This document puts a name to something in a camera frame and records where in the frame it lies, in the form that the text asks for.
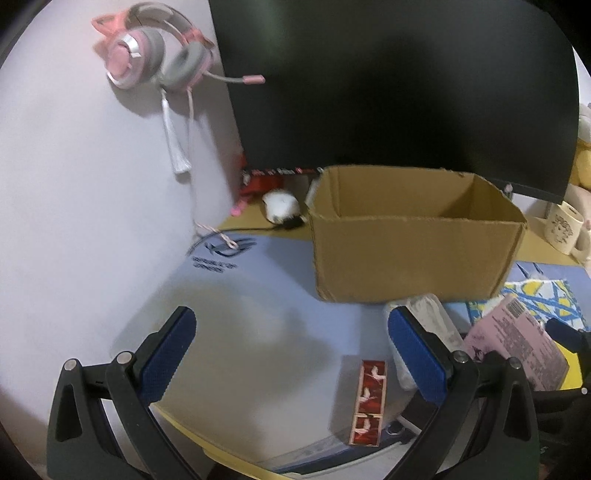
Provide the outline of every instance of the cardboard box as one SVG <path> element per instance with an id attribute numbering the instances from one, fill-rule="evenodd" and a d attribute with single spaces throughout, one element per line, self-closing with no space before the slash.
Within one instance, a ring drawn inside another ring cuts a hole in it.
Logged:
<path id="1" fill-rule="evenodd" d="M 378 166 L 327 168 L 310 225 L 318 294 L 341 302 L 488 299 L 527 229 L 521 211 L 477 175 Z"/>

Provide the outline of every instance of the monitor screen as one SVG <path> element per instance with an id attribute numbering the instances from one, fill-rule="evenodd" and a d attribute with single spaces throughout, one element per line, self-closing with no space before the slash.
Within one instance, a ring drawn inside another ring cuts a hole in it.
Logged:
<path id="1" fill-rule="evenodd" d="M 577 138 L 570 43 L 523 0 L 210 0 L 253 174 L 448 168 L 561 201 Z"/>

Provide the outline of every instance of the headphone ear cup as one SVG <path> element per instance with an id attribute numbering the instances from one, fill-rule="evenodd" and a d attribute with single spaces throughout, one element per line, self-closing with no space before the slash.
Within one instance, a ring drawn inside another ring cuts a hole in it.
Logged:
<path id="1" fill-rule="evenodd" d="M 128 89 L 152 78 L 163 58 L 164 39 L 160 32 L 150 27 L 133 28 L 111 42 L 106 69 L 117 87 Z"/>
<path id="2" fill-rule="evenodd" d="M 130 33 L 132 32 L 139 32 L 140 34 L 143 34 L 147 41 L 146 43 L 148 48 L 144 52 L 144 68 L 139 78 L 140 82 L 146 82 L 156 75 L 162 66 L 165 51 L 164 39 L 162 38 L 160 32 L 156 28 L 152 27 L 134 28 L 130 31 Z"/>
<path id="3" fill-rule="evenodd" d="M 212 54 L 200 42 L 190 42 L 160 74 L 160 86 L 166 91 L 182 91 L 197 83 L 212 64 Z"/>

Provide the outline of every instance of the barcode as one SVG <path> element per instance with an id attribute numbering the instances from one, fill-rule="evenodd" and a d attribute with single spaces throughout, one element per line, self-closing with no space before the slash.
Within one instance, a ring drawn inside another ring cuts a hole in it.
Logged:
<path id="1" fill-rule="evenodd" d="M 517 318 L 525 311 L 525 307 L 518 299 L 511 300 L 507 305 L 505 305 L 505 308 L 511 315 L 513 315 L 513 318 Z"/>

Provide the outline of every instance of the cartoon mug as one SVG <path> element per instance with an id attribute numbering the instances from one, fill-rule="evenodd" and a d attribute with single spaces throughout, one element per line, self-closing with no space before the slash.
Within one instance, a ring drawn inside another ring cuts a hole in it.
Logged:
<path id="1" fill-rule="evenodd" d="M 573 254 L 575 258 L 583 261 L 589 256 L 591 245 L 589 244 L 589 221 L 585 222 L 583 215 L 566 202 L 560 205 L 552 205 L 550 214 L 546 220 L 544 235 L 548 243 L 565 255 Z M 584 245 L 583 250 L 575 248 L 579 237 Z"/>

